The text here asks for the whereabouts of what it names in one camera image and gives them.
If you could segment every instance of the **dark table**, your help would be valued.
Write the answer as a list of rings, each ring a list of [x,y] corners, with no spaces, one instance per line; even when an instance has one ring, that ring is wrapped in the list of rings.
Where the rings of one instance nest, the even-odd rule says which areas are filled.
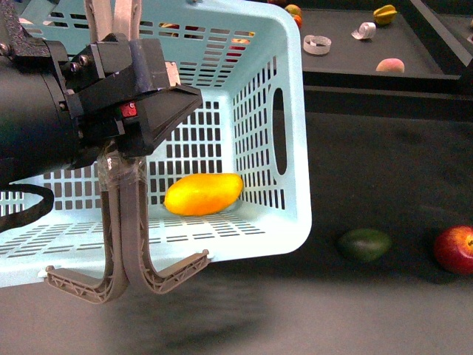
[[[307,135],[313,229],[299,250],[102,306],[45,284],[0,288],[0,354],[472,353],[473,279],[430,248],[473,223],[473,124],[307,113]],[[333,242],[358,227],[389,233],[392,249],[344,260]]]

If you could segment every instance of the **orange fruit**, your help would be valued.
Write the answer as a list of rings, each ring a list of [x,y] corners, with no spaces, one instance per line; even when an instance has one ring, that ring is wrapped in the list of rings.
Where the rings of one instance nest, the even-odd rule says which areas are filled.
[[[293,15],[294,21],[297,23],[299,29],[302,28],[302,17],[299,15]]]
[[[204,216],[221,212],[234,203],[243,189],[238,174],[192,174],[166,192],[164,206],[181,216]]]

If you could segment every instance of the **plastic laundry basket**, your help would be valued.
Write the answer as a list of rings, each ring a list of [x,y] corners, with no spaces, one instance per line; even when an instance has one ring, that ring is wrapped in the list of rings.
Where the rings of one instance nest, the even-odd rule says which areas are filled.
[[[61,0],[42,23],[24,26],[34,36],[62,41],[70,55],[89,43],[82,1]],[[294,20],[279,7],[250,1],[148,0],[140,33],[160,39],[182,83],[200,88],[204,100],[147,160],[150,252],[156,267],[203,249],[219,261],[298,248],[309,234],[311,210]],[[277,129],[285,139],[273,133],[277,92],[282,92],[285,117]],[[284,155],[287,166],[278,161]],[[167,188],[196,172],[237,172],[244,191],[219,214],[167,212],[162,205]],[[41,282],[48,265],[100,277],[104,252],[96,165],[27,181],[51,188],[55,209],[37,223],[0,235],[0,286]],[[28,195],[2,193],[1,213],[35,202]]]

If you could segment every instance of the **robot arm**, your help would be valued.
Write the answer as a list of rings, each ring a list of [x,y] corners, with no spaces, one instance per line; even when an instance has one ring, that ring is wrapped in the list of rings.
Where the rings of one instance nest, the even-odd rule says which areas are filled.
[[[150,155],[202,104],[198,89],[179,84],[158,39],[111,33],[69,59],[61,42],[28,35],[10,0],[0,0],[0,10],[2,191],[91,165],[110,139],[124,157]],[[52,208],[52,192],[42,195]],[[33,212],[28,221],[42,216],[35,211],[32,220]],[[0,217],[0,232],[16,226],[12,216]]]

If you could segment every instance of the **peach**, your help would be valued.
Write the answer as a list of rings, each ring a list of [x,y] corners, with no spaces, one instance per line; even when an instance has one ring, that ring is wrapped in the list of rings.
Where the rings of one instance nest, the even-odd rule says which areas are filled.
[[[401,59],[388,58],[379,62],[377,72],[404,72],[404,63]]]
[[[302,17],[302,10],[299,6],[290,4],[284,8],[284,10],[288,11],[291,15],[297,15]]]

